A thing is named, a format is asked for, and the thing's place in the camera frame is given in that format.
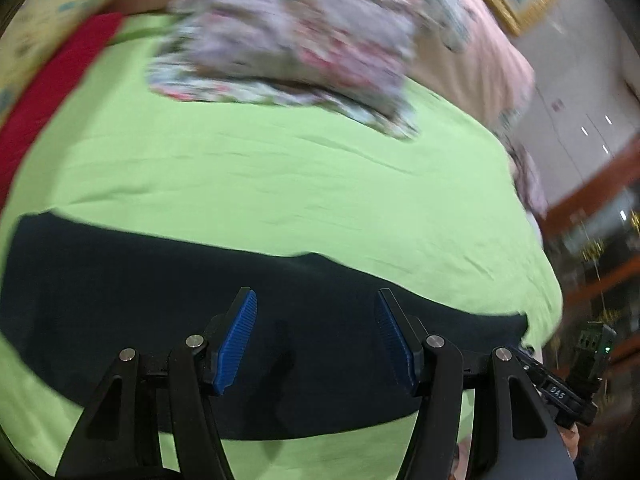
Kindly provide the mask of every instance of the bed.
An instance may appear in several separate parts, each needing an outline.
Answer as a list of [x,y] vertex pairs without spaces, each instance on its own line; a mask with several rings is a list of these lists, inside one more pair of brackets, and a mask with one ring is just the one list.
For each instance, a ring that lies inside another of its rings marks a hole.
[[[2,254],[21,216],[48,210],[206,246],[314,252],[457,310],[524,314],[523,343],[546,342],[559,287],[485,127],[412,81],[422,135],[411,142],[320,108],[170,100],[147,88],[145,67],[173,20],[128,18],[40,133],[2,213]],[[2,428],[53,474],[81,407],[4,337],[0,355]],[[471,422],[468,392],[461,437]],[[413,423],[224,447],[239,480],[394,478]],[[161,443],[176,468],[170,434]]]

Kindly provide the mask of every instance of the lime green sheet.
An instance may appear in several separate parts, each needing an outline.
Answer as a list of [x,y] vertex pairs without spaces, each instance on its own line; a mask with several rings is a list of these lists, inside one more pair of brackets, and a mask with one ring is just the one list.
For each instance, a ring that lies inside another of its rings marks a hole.
[[[145,84],[170,23],[129,19],[42,132],[2,216],[2,254],[20,215],[55,208],[201,244],[315,251],[460,310],[527,314],[526,342],[546,341],[561,313],[559,287],[491,133],[415,83],[407,89],[422,131],[415,141],[320,108],[173,101]],[[2,427],[53,473],[80,408],[31,374],[2,338],[0,376]],[[461,434],[471,418],[465,396]],[[413,423],[225,442],[225,450],[238,480],[390,479]],[[175,467],[172,446],[163,435],[163,456]]]

